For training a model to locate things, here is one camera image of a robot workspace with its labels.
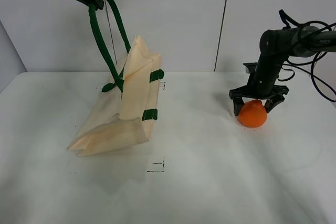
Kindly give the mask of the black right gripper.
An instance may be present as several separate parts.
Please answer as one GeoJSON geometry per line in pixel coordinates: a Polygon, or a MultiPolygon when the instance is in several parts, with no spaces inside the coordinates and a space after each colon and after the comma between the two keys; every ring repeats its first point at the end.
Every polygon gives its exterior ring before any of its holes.
{"type": "Polygon", "coordinates": [[[267,90],[257,90],[249,85],[245,85],[236,89],[231,89],[229,91],[229,97],[233,102],[233,111],[235,116],[239,116],[239,113],[243,106],[245,105],[243,98],[252,98],[266,100],[264,108],[266,113],[269,113],[277,105],[284,102],[285,98],[283,95],[287,95],[289,89],[287,86],[273,85],[273,87],[267,90]]]}

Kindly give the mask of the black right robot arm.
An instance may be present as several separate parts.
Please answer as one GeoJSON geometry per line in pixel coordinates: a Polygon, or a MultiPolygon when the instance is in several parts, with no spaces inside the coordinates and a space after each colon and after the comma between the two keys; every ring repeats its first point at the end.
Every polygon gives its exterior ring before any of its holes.
{"type": "Polygon", "coordinates": [[[289,89],[275,84],[282,65],[289,57],[308,58],[318,52],[335,52],[335,31],[308,25],[267,30],[261,36],[259,49],[257,62],[244,63],[249,74],[247,84],[229,91],[235,116],[245,105],[243,98],[265,100],[267,113],[284,102],[289,89]]]}

